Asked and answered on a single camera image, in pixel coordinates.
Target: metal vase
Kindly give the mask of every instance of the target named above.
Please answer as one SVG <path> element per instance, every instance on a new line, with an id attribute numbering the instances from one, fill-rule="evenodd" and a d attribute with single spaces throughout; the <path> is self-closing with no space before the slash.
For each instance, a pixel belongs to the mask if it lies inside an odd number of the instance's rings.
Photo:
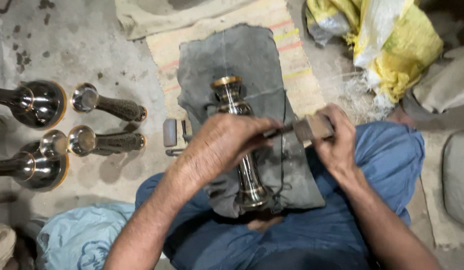
<path id="1" fill-rule="evenodd" d="M 0 176 L 10 176 L 19 185 L 35 190 L 49 191 L 60 185 L 67 175 L 68 155 L 51 161 L 42 156 L 40 141 L 26 144 L 20 152 L 7 160 L 0 160 Z"/>
<path id="2" fill-rule="evenodd" d="M 67 107 L 60 85 L 40 80 L 22 83 L 14 90 L 0 89 L 0 104 L 9 107 L 20 123 L 37 129 L 55 126 Z"/>
<path id="3" fill-rule="evenodd" d="M 253 116 L 252 108 L 240 96 L 242 78 L 229 76 L 220 78 L 210 84 L 219 98 L 216 112 Z M 260 180 L 253 152 L 245 156 L 238 165 L 239 193 L 235 202 L 244 210 L 254 210 L 266 205 L 274 193 Z"/>
<path id="4" fill-rule="evenodd" d="M 72 108 L 78 113 L 89 113 L 93 109 L 115 115 L 124 121 L 143 121 L 147 117 L 144 106 L 128 100 L 106 98 L 98 94 L 95 86 L 83 83 L 77 86 L 70 97 Z"/>
<path id="5" fill-rule="evenodd" d="M 140 133 L 95 134 L 88 126 L 76 126 L 67 136 L 67 149 L 75 156 L 97 154 L 108 156 L 113 153 L 140 150 L 145 146 L 145 137 Z"/>

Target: blue pants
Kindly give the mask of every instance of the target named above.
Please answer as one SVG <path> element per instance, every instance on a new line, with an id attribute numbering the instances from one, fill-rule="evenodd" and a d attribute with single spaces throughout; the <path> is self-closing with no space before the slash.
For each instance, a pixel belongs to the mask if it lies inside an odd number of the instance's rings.
<path id="1" fill-rule="evenodd" d="M 180 210 L 167 234 L 163 250 L 172 265 L 181 270 L 245 269 L 266 255 L 290 248 L 338 249 L 368 257 L 344 193 L 313 148 L 307 148 L 306 155 L 326 206 L 290 210 L 283 222 L 262 234 L 217 215 L 208 204 L 207 195 L 200 191 Z M 357 126 L 357 165 L 407 225 L 410 216 L 405 206 L 414 193 L 424 157 L 424 142 L 418 131 L 382 121 Z M 139 187 L 136 208 L 150 196 L 161 178 L 161 173 L 154 175 Z"/>

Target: forearm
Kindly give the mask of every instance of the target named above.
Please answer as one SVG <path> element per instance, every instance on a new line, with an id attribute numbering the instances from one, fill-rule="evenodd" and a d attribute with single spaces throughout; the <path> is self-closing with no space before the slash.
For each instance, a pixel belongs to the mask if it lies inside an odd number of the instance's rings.
<path id="1" fill-rule="evenodd" d="M 153 194 L 122 229 L 103 269 L 153 269 L 173 219 L 199 188 L 192 182 L 187 174 L 172 165 Z"/>
<path id="2" fill-rule="evenodd" d="M 390 210 L 357 169 L 339 181 L 358 219 L 362 234 L 386 269 L 440 269 L 435 256 Z"/>

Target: woven mat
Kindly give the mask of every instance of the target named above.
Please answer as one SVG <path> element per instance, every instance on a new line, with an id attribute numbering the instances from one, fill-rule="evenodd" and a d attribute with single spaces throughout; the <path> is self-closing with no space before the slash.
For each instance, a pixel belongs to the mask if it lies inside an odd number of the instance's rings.
<path id="1" fill-rule="evenodd" d="M 280 59 L 280 67 L 287 96 L 298 116 L 311 114 L 325 105 L 316 78 L 312 74 L 299 29 L 286 8 L 285 0 L 258 0 L 238 10 L 213 19 L 204 19 L 193 26 L 166 33 L 159 33 L 146 38 L 152 57 L 158 66 L 157 78 L 165 95 L 165 106 L 169 118 L 178 121 L 187 118 L 187 113 L 177 103 L 181 92 L 177 81 L 179 65 L 179 45 L 190 40 L 201 40 L 207 36 L 239 23 L 270 28 L 274 34 Z M 185 145 L 182 138 L 177 138 L 177 147 Z"/>

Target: gray fabric pad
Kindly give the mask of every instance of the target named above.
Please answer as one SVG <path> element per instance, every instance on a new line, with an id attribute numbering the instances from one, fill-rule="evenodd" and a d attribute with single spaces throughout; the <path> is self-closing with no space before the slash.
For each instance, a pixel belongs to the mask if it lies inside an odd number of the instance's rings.
<path id="1" fill-rule="evenodd" d="M 443 166 L 445 208 L 453 218 L 464 224 L 464 131 L 449 138 Z"/>
<path id="2" fill-rule="evenodd" d="M 187 110 L 196 133 L 218 104 L 210 83 L 225 76 L 241 76 L 241 95 L 258 117 L 285 122 L 295 119 L 285 95 L 282 72 L 273 34 L 268 28 L 236 25 L 205 40 L 180 46 L 177 78 L 181 86 L 179 105 Z M 277 137 L 272 149 L 255 152 L 258 170 L 265 185 L 277 192 L 286 208 L 313 208 L 325 205 L 308 168 L 303 145 L 290 133 Z M 236 169 L 220 175 L 205 187 L 214 211 L 226 217 L 238 217 L 243 210 L 234 202 L 239 190 Z"/>

